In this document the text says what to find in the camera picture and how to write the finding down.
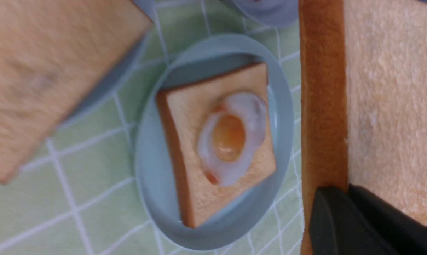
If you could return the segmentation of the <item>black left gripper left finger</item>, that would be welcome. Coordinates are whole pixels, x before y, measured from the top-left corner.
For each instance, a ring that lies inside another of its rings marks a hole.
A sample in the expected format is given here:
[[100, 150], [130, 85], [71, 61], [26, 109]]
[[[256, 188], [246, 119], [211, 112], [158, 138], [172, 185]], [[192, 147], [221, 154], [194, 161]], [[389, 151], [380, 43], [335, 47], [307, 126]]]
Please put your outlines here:
[[336, 187], [317, 188], [309, 238], [314, 255], [396, 255], [356, 205]]

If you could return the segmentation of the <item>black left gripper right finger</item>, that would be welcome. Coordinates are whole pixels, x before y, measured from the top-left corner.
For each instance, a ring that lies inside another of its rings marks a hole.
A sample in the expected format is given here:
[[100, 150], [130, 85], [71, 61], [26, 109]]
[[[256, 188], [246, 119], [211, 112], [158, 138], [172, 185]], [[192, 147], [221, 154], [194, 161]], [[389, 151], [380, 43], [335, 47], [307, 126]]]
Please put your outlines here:
[[364, 187], [350, 184], [348, 195], [371, 226], [400, 255], [427, 255], [427, 226]]

